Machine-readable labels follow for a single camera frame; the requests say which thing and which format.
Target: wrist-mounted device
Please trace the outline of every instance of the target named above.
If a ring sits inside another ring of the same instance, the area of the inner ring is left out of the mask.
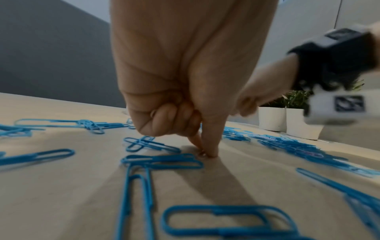
[[[288,53],[299,60],[294,90],[313,90],[315,85],[325,91],[348,90],[361,73],[377,66],[374,36],[360,25],[328,32]]]

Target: potted plant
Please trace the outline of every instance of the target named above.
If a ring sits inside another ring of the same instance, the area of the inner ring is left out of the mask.
[[[258,126],[269,131],[286,131],[286,110],[283,97],[258,108]]]
[[[359,91],[363,80],[355,80],[349,91]],[[304,122],[304,108],[309,100],[309,91],[291,91],[285,97],[286,134],[299,138],[317,140],[323,125],[308,125]]]

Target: table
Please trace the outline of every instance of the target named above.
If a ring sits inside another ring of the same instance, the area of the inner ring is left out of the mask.
[[[0,94],[1,124],[20,118],[89,119],[124,123],[124,109],[28,96]],[[257,134],[278,133],[256,126],[227,123]],[[0,168],[0,235],[5,240],[105,240],[112,239],[125,168],[120,159],[127,155],[124,137],[139,138],[136,130],[105,130],[95,135],[84,129],[54,129],[33,132],[30,138],[0,138],[0,151],[19,155],[59,148],[71,148],[76,155],[67,159]],[[197,153],[186,138],[156,138],[183,152]],[[360,147],[308,141],[326,152],[347,157],[350,162],[380,169],[380,153]],[[160,155],[142,150],[138,154]],[[204,160],[204,170],[165,170],[152,173],[158,239],[175,239],[160,228],[162,212],[178,204],[262,204],[278,207],[297,223],[303,236],[317,240],[373,239],[342,196],[300,177],[301,167],[380,197],[378,179],[316,165],[281,151],[272,151],[252,141],[223,139],[220,157]],[[133,213],[129,239],[145,239],[144,215],[139,183],[133,186]],[[249,217],[215,217],[207,214],[175,215],[175,227],[252,225]]]

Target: plant pot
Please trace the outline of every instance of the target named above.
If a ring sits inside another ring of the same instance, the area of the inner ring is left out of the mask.
[[[258,108],[258,127],[269,131],[286,130],[286,110],[285,108]]]
[[[298,138],[317,140],[323,125],[307,125],[304,122],[304,110],[286,109],[286,134]]]

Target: table surface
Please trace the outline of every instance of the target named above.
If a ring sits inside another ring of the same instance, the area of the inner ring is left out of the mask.
[[[20,118],[89,119],[124,123],[124,109],[0,93],[1,124]],[[227,123],[257,134],[278,133],[238,123]],[[103,135],[84,129],[49,128],[34,131],[30,138],[0,138],[0,151],[19,155],[59,148],[76,151],[72,157],[40,164],[0,168],[0,235],[6,240],[105,240],[113,239],[119,211],[127,155],[124,137],[139,138],[136,130],[105,130]],[[179,136],[156,138],[183,152],[197,153]],[[309,141],[329,154],[350,162],[380,169],[380,152],[340,143]],[[162,212],[179,204],[260,204],[288,213],[303,236],[317,240],[373,239],[342,196],[296,174],[301,167],[380,197],[378,179],[368,179],[317,165],[252,141],[223,139],[220,157],[204,160],[204,170],[153,171],[157,239],[175,239],[160,227]],[[162,155],[153,150],[138,154]],[[145,239],[140,186],[133,186],[133,212],[126,228],[128,239]],[[250,217],[215,217],[209,214],[178,214],[175,227],[252,225]]]

